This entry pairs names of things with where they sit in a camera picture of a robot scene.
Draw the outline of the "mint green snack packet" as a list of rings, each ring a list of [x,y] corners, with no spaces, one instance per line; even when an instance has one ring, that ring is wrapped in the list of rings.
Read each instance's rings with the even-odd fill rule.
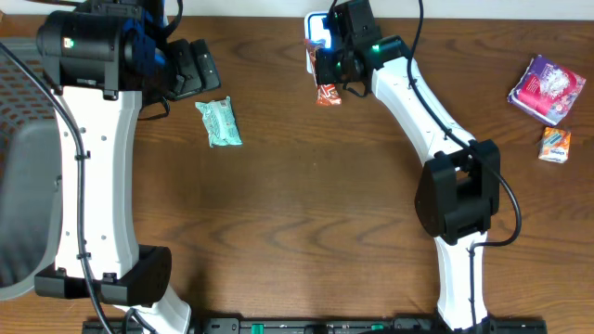
[[[208,103],[196,102],[195,107],[202,115],[211,148],[242,145],[230,96]]]

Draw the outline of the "orange snack bar wrapper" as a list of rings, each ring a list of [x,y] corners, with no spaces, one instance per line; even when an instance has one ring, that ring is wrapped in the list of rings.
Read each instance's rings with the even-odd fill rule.
[[[316,76],[316,51],[325,46],[325,40],[305,39],[304,45],[308,57],[309,71]],[[316,86],[316,104],[319,106],[340,106],[342,100],[334,84],[318,84]]]

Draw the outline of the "purple red noodle packet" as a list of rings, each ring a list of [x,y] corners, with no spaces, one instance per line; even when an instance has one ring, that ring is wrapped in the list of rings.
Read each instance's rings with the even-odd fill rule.
[[[536,55],[507,100],[547,126],[556,126],[569,114],[586,82],[574,71]]]

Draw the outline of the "small orange snack box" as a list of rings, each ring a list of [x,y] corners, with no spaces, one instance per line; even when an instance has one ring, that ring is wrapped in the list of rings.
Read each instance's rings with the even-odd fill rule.
[[[569,158],[571,133],[546,127],[542,135],[538,158],[543,161],[565,163]]]

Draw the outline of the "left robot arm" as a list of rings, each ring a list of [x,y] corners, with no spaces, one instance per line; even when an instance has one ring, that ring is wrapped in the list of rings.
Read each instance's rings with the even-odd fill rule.
[[[217,89],[203,40],[173,40],[164,4],[84,1],[49,14],[36,44],[58,115],[61,230],[35,292],[122,310],[147,333],[189,333],[192,311],[170,284],[172,253],[136,240],[133,149],[140,111]]]

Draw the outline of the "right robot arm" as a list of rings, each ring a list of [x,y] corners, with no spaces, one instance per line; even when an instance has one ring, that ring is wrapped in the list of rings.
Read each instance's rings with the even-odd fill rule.
[[[418,219],[437,251],[440,328],[486,333],[483,248],[499,208],[500,154],[491,140],[479,142],[446,111],[415,60],[416,47],[385,36],[367,1],[334,3],[305,19],[307,37],[321,43],[311,55],[318,84],[375,96],[394,116],[420,160],[414,198]]]

